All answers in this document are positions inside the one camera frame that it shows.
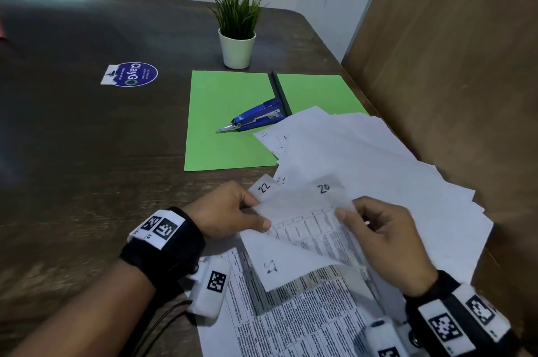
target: stack of papers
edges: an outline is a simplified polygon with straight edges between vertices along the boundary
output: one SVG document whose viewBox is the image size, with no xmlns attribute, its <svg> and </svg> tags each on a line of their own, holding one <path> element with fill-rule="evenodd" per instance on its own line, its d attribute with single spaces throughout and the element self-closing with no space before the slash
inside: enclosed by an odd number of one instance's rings
<svg viewBox="0 0 538 357">
<path fill-rule="evenodd" d="M 418 161 L 380 118 L 313 107 L 254 136 L 278 158 L 250 189 L 273 226 L 214 252 L 234 276 L 217 322 L 198 327 L 205 355 L 366 356 L 369 322 L 406 319 L 400 292 L 334 218 L 360 196 L 407 207 L 436 268 L 471 281 L 492 222 L 473 190 Z"/>
</svg>

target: hand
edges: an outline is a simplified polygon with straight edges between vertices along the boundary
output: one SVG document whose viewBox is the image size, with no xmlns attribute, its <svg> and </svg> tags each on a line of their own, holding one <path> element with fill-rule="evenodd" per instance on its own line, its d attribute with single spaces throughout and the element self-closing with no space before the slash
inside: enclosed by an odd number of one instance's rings
<svg viewBox="0 0 538 357">
<path fill-rule="evenodd" d="M 358 213 L 336 209 L 335 216 L 355 234 L 370 265 L 404 295 L 426 293 L 439 273 L 428 258 L 409 210 L 370 197 L 357 198 L 353 204 Z"/>
<path fill-rule="evenodd" d="M 228 182 L 186 205 L 183 211 L 202 234 L 217 239 L 243 230 L 268 231 L 271 228 L 268 219 L 241 211 L 258 204 L 259 201 L 237 182 Z"/>
</svg>

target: potted plant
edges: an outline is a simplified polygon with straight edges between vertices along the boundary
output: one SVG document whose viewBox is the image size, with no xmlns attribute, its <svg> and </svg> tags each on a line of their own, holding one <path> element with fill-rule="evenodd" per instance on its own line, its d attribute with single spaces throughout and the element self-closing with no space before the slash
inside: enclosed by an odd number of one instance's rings
<svg viewBox="0 0 538 357">
<path fill-rule="evenodd" d="M 215 0 L 222 56 L 227 67 L 240 70 L 250 64 L 254 31 L 262 0 Z"/>
</svg>

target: circular blue sticker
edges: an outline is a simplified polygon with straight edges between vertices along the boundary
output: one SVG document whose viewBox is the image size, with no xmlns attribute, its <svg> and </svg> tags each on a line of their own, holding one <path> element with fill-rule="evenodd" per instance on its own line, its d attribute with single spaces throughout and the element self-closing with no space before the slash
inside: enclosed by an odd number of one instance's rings
<svg viewBox="0 0 538 357">
<path fill-rule="evenodd" d="M 121 63 L 108 66 L 101 84 L 117 87 L 139 87 L 152 82 L 159 72 L 157 68 L 146 63 Z"/>
</svg>

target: white pot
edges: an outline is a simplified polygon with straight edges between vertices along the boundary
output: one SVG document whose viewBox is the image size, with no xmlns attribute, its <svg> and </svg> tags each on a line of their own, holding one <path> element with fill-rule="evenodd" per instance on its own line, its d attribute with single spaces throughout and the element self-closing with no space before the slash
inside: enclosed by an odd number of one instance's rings
<svg viewBox="0 0 538 357">
<path fill-rule="evenodd" d="M 247 68 L 250 64 L 250 54 L 252 53 L 252 47 L 254 47 L 256 33 L 249 40 L 234 40 L 223 36 L 221 29 L 219 29 L 219 38 L 221 40 L 224 65 L 234 70 Z"/>
</svg>

